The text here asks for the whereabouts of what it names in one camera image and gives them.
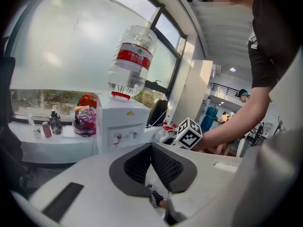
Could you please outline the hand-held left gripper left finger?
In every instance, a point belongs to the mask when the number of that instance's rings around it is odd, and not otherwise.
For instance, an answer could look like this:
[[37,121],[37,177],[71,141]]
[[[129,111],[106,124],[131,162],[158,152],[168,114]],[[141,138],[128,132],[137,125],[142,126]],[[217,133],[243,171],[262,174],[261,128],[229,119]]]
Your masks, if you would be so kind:
[[29,202],[43,211],[73,182],[84,187],[60,221],[65,227],[165,227],[148,198],[124,194],[110,179],[112,162],[138,147],[116,149],[79,161],[42,185]]

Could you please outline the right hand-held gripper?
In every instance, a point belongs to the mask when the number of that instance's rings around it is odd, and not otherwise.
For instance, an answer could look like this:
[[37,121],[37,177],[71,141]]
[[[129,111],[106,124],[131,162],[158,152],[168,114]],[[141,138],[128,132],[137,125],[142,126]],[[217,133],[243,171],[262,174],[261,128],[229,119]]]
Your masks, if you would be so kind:
[[165,144],[186,150],[192,150],[203,137],[200,125],[189,117],[179,124],[166,124],[165,129],[169,134]]

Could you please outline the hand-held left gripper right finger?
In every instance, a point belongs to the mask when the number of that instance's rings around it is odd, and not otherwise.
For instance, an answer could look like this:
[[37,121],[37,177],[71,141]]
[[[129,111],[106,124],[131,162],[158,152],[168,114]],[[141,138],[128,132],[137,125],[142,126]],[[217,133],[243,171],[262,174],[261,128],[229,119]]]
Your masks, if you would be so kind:
[[233,187],[235,172],[242,160],[235,157],[210,155],[159,144],[193,162],[195,180],[183,193],[172,194],[165,189],[154,168],[149,167],[146,184],[153,184],[158,193],[171,201],[170,209],[183,215],[182,224],[233,224],[239,196]]

